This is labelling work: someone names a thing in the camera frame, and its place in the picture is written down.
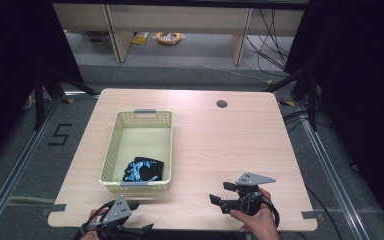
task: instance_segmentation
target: round hole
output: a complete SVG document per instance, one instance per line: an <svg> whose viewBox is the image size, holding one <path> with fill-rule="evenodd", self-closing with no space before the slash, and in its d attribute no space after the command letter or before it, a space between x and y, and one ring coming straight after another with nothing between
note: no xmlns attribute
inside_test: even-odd
<svg viewBox="0 0 384 240"><path fill-rule="evenodd" d="M225 107L227 107L227 102L225 100L218 100L217 101L217 106L219 108L225 108Z"/></svg>

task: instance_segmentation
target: wire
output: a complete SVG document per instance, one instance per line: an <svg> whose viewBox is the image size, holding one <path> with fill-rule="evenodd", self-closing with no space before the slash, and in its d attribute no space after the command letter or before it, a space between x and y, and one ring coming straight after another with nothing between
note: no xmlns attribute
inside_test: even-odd
<svg viewBox="0 0 384 240"><path fill-rule="evenodd" d="M296 122L296 121L299 121L299 120L302 120L302 119L307 119L307 118L298 118L298 119L293 119L293 120L291 120L291 121L289 121L289 122L285 122L285 125L288 125L288 124L290 124L290 123L293 123L293 122Z"/></svg>
<svg viewBox="0 0 384 240"><path fill-rule="evenodd" d="M243 75L243 74L239 74L239 73L234 73L234 72L231 72L229 70L224 70L224 69L214 69L214 68L209 68L209 67L204 67L204 66L192 66L192 65L183 65L183 64L179 64L179 63L172 63L172 62L164 62L164 61L161 61L159 60L155 55L154 53L152 53L149 49L147 49L145 46L143 45L140 45L145 51L147 51L149 54L151 54L151 56L153 58L155 58L155 60L157 62L160 62L160 63L163 63L163 64L167 64L167 65L176 65L176 66L180 66L180 67L184 67L184 68L197 68L197 69L200 69L200 68L203 68L203 69L209 69L209 70L213 70L213 71L218 71L218 72L226 72L226 73L229 73L229 74L232 74L232 75L235 75L235 76L239 76L239 77L246 77L246 78L253 78L253 79L256 79L260 82L264 82L266 84L268 84L268 82L266 80L263 80L261 78L258 78L256 76L251 76L251 75Z"/></svg>
<svg viewBox="0 0 384 240"><path fill-rule="evenodd" d="M258 54L258 57L261 56L263 57L264 59L266 59L267 61L269 61L270 63L272 63L273 65L275 65L276 67L280 68L283 70L283 66L276 62L274 59L272 59L271 57L267 56L266 54L264 54L262 52L262 47L264 46L264 43L263 45L261 46L260 49L258 49L252 42L251 40L248 38L248 36L246 37L246 39L248 40L248 43L251 45L251 47L254 49L254 51Z"/></svg>
<svg viewBox="0 0 384 240"><path fill-rule="evenodd" d="M242 202L241 202L240 208L241 208L241 211L242 211L243 213L245 213L245 214L249 214L249 209L250 209L250 207L251 207L251 196L252 196L252 194L253 194L253 193L248 193L248 194L244 197L244 199L242 200ZM248 203L248 204L247 204L247 210L246 210L246 211L243 209L244 202L247 202L247 203Z"/></svg>
<svg viewBox="0 0 384 240"><path fill-rule="evenodd" d="M311 193L311 195L313 195L313 197L320 203L320 206L322 206L323 210L325 211L326 215L328 216L329 220L332 222L332 225L333 225L333 228L335 229L336 231L336 234L338 235L338 238L340 240L342 240L342 235L341 235L341 232L339 231L338 229L338 226L336 225L335 221L333 221L333 218L332 216L330 215L329 211L327 210L327 208L324 206L324 204L322 203L322 201L316 196L316 194L307 186L307 184L305 184L305 188Z"/></svg>
<svg viewBox="0 0 384 240"><path fill-rule="evenodd" d="M265 45L265 46L267 46L269 49L271 49L271 50L273 50L274 52L276 52L276 53L279 54L279 57L280 57L280 59L281 59L281 61L282 61L282 63L283 63L283 67L282 67L282 68L284 68L284 66L285 66L285 64L286 64L286 60L285 60L284 57L287 56L289 53L288 53L286 50L284 50L282 47L280 47L279 42L277 41L276 25L275 25L275 23L274 23L274 17L275 17L275 14L276 14L276 10L272 9L272 10L271 10L271 13L272 13L272 14L271 14L271 23L270 23L270 27L269 27L269 25L267 24L266 19L264 18L264 15L263 15L262 10L260 9L260 15L261 15L261 18L262 18L262 20L263 20L263 22L264 22L264 25L266 26L266 29L267 29L267 36L266 36L266 39L265 39L264 41L261 39L261 37L260 37L260 39L261 39L261 41L263 42L263 46ZM274 50L273 48L271 48L270 46L268 46L268 45L266 44L266 40L267 40L268 36L270 36L270 38L272 39L273 43L275 44L275 46L276 46L276 48L277 48L277 51Z"/></svg>
<svg viewBox="0 0 384 240"><path fill-rule="evenodd" d="M292 132L292 130L294 130L296 127L298 127L301 123L303 123L305 120L307 120L308 118L305 118L305 119L300 119L301 121L297 124L295 124L291 129L288 130L288 133Z"/></svg>
<svg viewBox="0 0 384 240"><path fill-rule="evenodd" d="M315 109L316 112L324 112L323 109ZM293 118L293 117L296 117L296 116L299 116L301 114L308 114L309 110L303 110L303 111L297 111L297 112L293 112L291 114L288 114L286 116L283 117L283 121L286 122L287 120Z"/></svg>
<svg viewBox="0 0 384 240"><path fill-rule="evenodd" d="M98 208L98 210L96 210L96 211L89 217L89 219L87 220L87 222L85 222L85 223L81 226L83 232L86 232L86 228L87 228L87 226L89 226L90 222L92 222L92 220L93 220L96 216L98 216L99 212L102 211L102 209L107 208L107 207L111 207L112 205L114 205L114 203L115 203L115 201L112 200L112 201L110 201L110 202L105 203L105 204L102 205L100 208Z"/></svg>
<svg viewBox="0 0 384 240"><path fill-rule="evenodd" d="M274 216L274 224L276 225L276 228L279 227L280 215L279 215L279 212L277 211L277 209L274 207L271 199L269 199L268 197L266 197L262 194L261 201L263 204L265 204L270 209L270 211L272 211L273 216Z"/></svg>
<svg viewBox="0 0 384 240"><path fill-rule="evenodd" d="M298 234L299 236L301 236L303 239L308 240L308 238L307 238L304 234L302 234L302 233L300 233L300 232L297 232L296 234Z"/></svg>

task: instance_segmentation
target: aluminum rail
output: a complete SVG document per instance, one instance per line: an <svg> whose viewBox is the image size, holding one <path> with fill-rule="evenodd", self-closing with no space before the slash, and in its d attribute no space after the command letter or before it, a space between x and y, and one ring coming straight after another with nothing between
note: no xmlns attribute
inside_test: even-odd
<svg viewBox="0 0 384 240"><path fill-rule="evenodd" d="M297 102L297 108L299 111L305 110L301 102ZM330 161L329 155L327 154L323 143L317 134L317 131L313 130L307 120L304 121L304 128L307 132L311 144L314 147L314 150L316 151L317 157L322 165L329 184L332 187L333 193L338 200L339 206L345 215L345 219L347 220L355 239L370 239L367 230L364 227L363 221L361 220L360 214L358 214L350 196L347 193L347 190L345 189L338 173L335 170L335 167Z"/></svg>
<svg viewBox="0 0 384 240"><path fill-rule="evenodd" d="M60 101L61 98L52 99L50 106L45 114L45 119L43 120L43 123L39 126L37 130L33 132L26 147L24 148L23 152L21 153L20 157L12 168L10 174L5 180L5 183L0 190L0 216L4 211L4 208L8 203L8 200L11 197L12 193L14 192L18 182L20 181L25 169L27 168L31 157L38 146L39 140L41 139L43 133L46 131L49 120L51 119L52 114L57 109Z"/></svg>

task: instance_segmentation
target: black cable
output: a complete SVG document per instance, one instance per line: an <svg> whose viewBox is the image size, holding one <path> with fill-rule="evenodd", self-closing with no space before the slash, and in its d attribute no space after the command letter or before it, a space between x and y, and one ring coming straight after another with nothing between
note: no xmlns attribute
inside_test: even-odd
<svg viewBox="0 0 384 240"><path fill-rule="evenodd" d="M324 112L323 109L315 109L316 112ZM303 110L303 111L297 111L297 112L293 112L291 114L288 114L286 116L283 117L283 121L286 122L287 120L293 118L293 117L296 117L296 116L299 116L301 114L307 114L309 112L309 110Z"/></svg>
<svg viewBox="0 0 384 240"><path fill-rule="evenodd" d="M297 119L293 119L293 120L291 120L291 121L289 121L289 122L285 122L285 125L288 125L288 124L293 123L293 122L296 122L296 121L300 121L300 120L302 120L302 119L307 120L307 118L297 118Z"/></svg>
<svg viewBox="0 0 384 240"><path fill-rule="evenodd" d="M261 201L262 201L262 203L264 203L264 204L270 209L270 211L273 213L273 215L274 215L274 224L276 225L276 228L279 227L279 223L280 223L279 212L278 212L277 209L274 207L274 204L273 204L273 202L271 201L271 199L269 199L268 197L262 195L262 196L261 196Z"/></svg>
<svg viewBox="0 0 384 240"><path fill-rule="evenodd" d="M289 55L289 52L286 51L285 49L283 49L280 45L279 45L279 42L277 41L277 34L276 34L276 25L274 24L274 16L275 16L275 13L276 13L276 10L275 9L272 9L272 21L273 21L273 33L274 33L274 39L273 39L273 35L271 36L273 42L276 43L276 47L279 51L280 54L282 54L282 56L287 56Z"/></svg>
<svg viewBox="0 0 384 240"><path fill-rule="evenodd" d="M315 117L315 118L327 118L327 117L326 117L326 116L317 116L317 117ZM300 120L300 119L295 119L295 120L292 120L292 121L289 121L289 122L285 122L285 125L288 125L289 123L292 123L292 122L296 122L296 121L298 121L298 120ZM332 125L331 125L331 124L327 125L327 124L325 124L325 123L321 123L320 121L316 121L316 123L318 123L319 125L324 126L324 127L332 128Z"/></svg>
<svg viewBox="0 0 384 240"><path fill-rule="evenodd" d="M283 48L281 48L280 45L279 45L279 43L278 43L278 41L277 41L276 26L275 26L275 24L274 24L275 10L273 9L271 13L272 13L272 17L271 17L272 19L271 19L271 24L270 24L270 27L269 27L269 25L267 24L266 19L264 18L263 12L262 12L261 9L260 9L260 15L261 15L261 18L263 19L264 25L265 25L266 28L267 28L267 33L268 33L267 35L270 36L270 38L272 39L273 43L275 44L275 46L276 46L276 48L277 48L278 50L276 51L276 50L274 50L273 48L269 47L269 46L266 44L265 41L263 42L263 44L265 44L268 48L270 48L270 49L273 50L274 52L278 53L278 54L279 54L279 57L280 57L280 59L281 59L281 61L282 61L282 63L283 63L283 65L285 65L285 64L286 64L286 61L285 61L285 59L284 59L284 54L282 53L282 51L284 51L285 53L288 53L288 52L285 51Z"/></svg>
<svg viewBox="0 0 384 240"><path fill-rule="evenodd" d="M275 49L273 49L272 47L270 47L269 45L266 44L266 41L267 41L268 37L269 37L269 35L267 35L266 38L263 40L260 35L258 36L258 38L261 40L263 45L265 45L268 49L272 50L273 52L277 53L277 51Z"/></svg>
<svg viewBox="0 0 384 240"><path fill-rule="evenodd" d="M301 121L299 123L295 124L291 129L289 129L288 133L292 132L292 130L294 130L296 127L298 127L301 123L303 123L307 119L308 118L300 119Z"/></svg>
<svg viewBox="0 0 384 240"><path fill-rule="evenodd" d="M272 63L272 64L275 65L276 67L278 67L278 68L280 68L280 69L283 68L283 66L282 66L280 63L276 62L276 60L272 59L271 57L267 56L266 54L264 54L264 53L261 51L261 48L262 48L264 45L261 46L260 49L258 49L258 48L251 42L251 40L248 38L248 36L246 37L246 39L248 40L248 42L249 42L249 44L251 45L251 47L254 49L254 51L255 51L259 56L264 57L267 61L269 61L270 63Z"/></svg>
<svg viewBox="0 0 384 240"><path fill-rule="evenodd" d="M325 211L327 217L329 218L329 220L332 222L332 225L333 225L333 228L335 229L336 231L336 234L338 235L338 238L340 240L342 240L342 235L341 235L341 232L339 231L338 229L338 226L336 225L335 221L333 221L333 218L332 216L330 215L329 211L327 210L327 208L324 206L324 204L322 203L322 201L316 196L316 194L307 186L307 184L305 184L305 188L311 193L311 195L313 195L313 197L319 202L320 206L322 206L323 210Z"/></svg>
<svg viewBox="0 0 384 240"><path fill-rule="evenodd" d="M248 193L248 194L244 197L244 199L242 200L242 202L241 202L240 209L241 209L241 211L242 211L243 213L245 213L245 214L249 214L249 209L251 208L251 196L252 196L252 194L253 194L253 193ZM247 204L247 210L246 210L246 211L243 209L243 205L244 205L245 202L248 203L248 204Z"/></svg>
<svg viewBox="0 0 384 240"><path fill-rule="evenodd" d="M304 234L302 234L302 233L300 233L300 232L297 232L296 234L298 234L299 236L301 236L303 239L308 240L308 238L307 238Z"/></svg>
<svg viewBox="0 0 384 240"><path fill-rule="evenodd" d="M115 200L112 200L110 202L107 202L105 203L104 205L102 205L100 208L98 208L98 210L96 210L90 217L89 219L83 223L81 226L80 226L80 229L79 231L77 232L76 236L74 236L74 240L79 240L80 238L83 237L83 235L86 234L87 232L87 227L89 226L90 222L92 222L92 220L98 216L99 212L101 212L104 208L107 208L107 207L111 207L112 205L114 205L115 203Z"/></svg>
<svg viewBox="0 0 384 240"><path fill-rule="evenodd" d="M288 77L288 76L282 76L282 75L278 75L278 74L269 73L269 72L267 72L267 71L264 71L264 70L261 68L261 66L260 66L260 55L258 55L258 57L257 57L257 65L258 65L258 68L260 69L260 71L261 71L262 73L267 74L267 75L276 76L276 77Z"/></svg>

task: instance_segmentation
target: plastic basket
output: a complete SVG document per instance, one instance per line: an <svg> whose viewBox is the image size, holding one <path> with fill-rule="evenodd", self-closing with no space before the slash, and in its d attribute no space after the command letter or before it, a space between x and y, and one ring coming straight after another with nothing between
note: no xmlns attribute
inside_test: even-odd
<svg viewBox="0 0 384 240"><path fill-rule="evenodd" d="M173 114L170 110L118 112L99 182L113 194L166 191L171 180ZM161 181L124 182L124 170L135 157L164 162Z"/></svg>

